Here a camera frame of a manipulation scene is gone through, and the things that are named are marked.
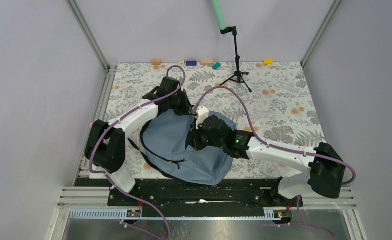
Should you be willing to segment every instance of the wooden block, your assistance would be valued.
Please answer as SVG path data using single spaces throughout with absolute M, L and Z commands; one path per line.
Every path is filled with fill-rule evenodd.
M 152 66 L 160 66 L 160 59 L 153 59 Z
M 213 63 L 213 60 L 202 60 L 202 61 L 200 61 L 200 65 L 202 65 L 202 66 L 213 66 L 214 63 Z

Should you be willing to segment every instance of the table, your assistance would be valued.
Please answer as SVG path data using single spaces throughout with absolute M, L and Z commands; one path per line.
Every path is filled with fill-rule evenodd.
M 166 69 L 172 65 L 179 65 L 185 70 L 183 88 L 193 105 L 205 91 L 219 85 L 235 71 L 235 64 L 230 62 L 222 62 L 217 70 L 199 64 L 193 67 L 178 63 L 163 63 L 160 66 L 150 63 L 119 64 L 104 120 L 120 117 L 134 107 L 144 94 L 159 85 Z M 249 93 L 244 85 L 234 82 L 228 82 L 225 86 L 241 96 L 248 107 L 254 129 L 261 137 L 300 146 L 317 146 L 325 141 L 299 62 L 274 62 L 269 66 L 259 62 L 241 62 L 240 69 L 249 72 L 245 80 L 253 92 Z M 177 68 L 171 70 L 170 77 L 181 81 L 181 71 Z M 215 90 L 205 97 L 202 105 L 235 121 L 238 129 L 250 131 L 243 107 L 227 90 Z M 126 161 L 126 168 L 133 178 L 165 178 L 130 145 L 126 147 Z M 234 159 L 226 179 L 290 177 L 297 173 L 295 169 L 268 161 Z

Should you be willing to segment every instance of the tabletop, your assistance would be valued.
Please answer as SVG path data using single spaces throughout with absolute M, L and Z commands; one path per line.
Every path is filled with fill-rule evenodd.
M 178 63 L 160 66 L 121 63 L 117 67 L 104 120 L 120 117 L 134 107 L 143 95 L 159 85 L 166 69 L 173 65 L 185 70 L 183 88 L 193 105 L 204 92 L 221 84 L 235 71 L 235 64 L 230 62 L 222 62 L 217 70 L 199 64 L 192 67 Z M 253 92 L 249 93 L 244 85 L 234 82 L 225 86 L 243 99 L 254 129 L 261 137 L 298 146 L 317 146 L 325 141 L 299 62 L 274 62 L 269 66 L 259 62 L 241 62 L 240 69 L 249 72 L 244 79 Z M 182 80 L 182 73 L 177 68 L 172 69 L 169 76 Z M 204 98 L 202 105 L 233 120 L 238 129 L 251 131 L 243 107 L 227 90 L 213 91 Z M 140 153 L 130 145 L 126 147 L 126 168 L 136 179 L 165 178 L 145 163 Z M 234 159 L 226 179 L 290 177 L 297 173 L 295 169 L 264 160 Z

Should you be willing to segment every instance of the mini tripod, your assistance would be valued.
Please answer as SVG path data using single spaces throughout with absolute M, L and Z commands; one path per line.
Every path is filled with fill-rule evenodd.
M 246 85 L 247 89 L 249 90 L 249 92 L 251 93 L 252 90 L 249 88 L 249 86 L 247 85 L 247 83 L 243 79 L 243 75 L 249 75 L 249 73 L 247 73 L 247 72 L 244 72 L 244 73 L 240 72 L 240 67 L 239 67 L 239 65 L 240 65 L 240 63 L 239 63 L 240 56 L 237 53 L 237 38 L 236 38 L 236 36 L 237 36 L 237 28 L 235 26 L 231 26 L 231 27 L 229 26 L 229 27 L 226 27 L 223 30 L 220 30 L 220 32 L 221 32 L 222 35 L 230 33 L 230 32 L 233 33 L 233 36 L 234 36 L 234 49 L 235 49 L 235 52 L 236 52 L 235 60 L 236 60 L 236 68 L 237 68 L 237 71 L 234 72 L 234 75 L 231 76 L 229 79 L 225 80 L 223 83 L 221 83 L 220 86 L 225 84 L 228 81 L 232 81 L 232 82 L 235 82 L 237 84 L 244 83 Z

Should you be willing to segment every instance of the gray wall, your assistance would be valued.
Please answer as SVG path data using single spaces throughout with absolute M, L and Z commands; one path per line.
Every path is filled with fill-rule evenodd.
M 344 0 L 305 71 L 368 239 L 392 239 L 392 1 Z
M 333 0 L 221 0 L 242 61 L 302 60 Z M 211 0 L 77 0 L 110 64 L 234 61 Z
M 41 240 L 103 71 L 66 1 L 0 1 L 0 240 Z

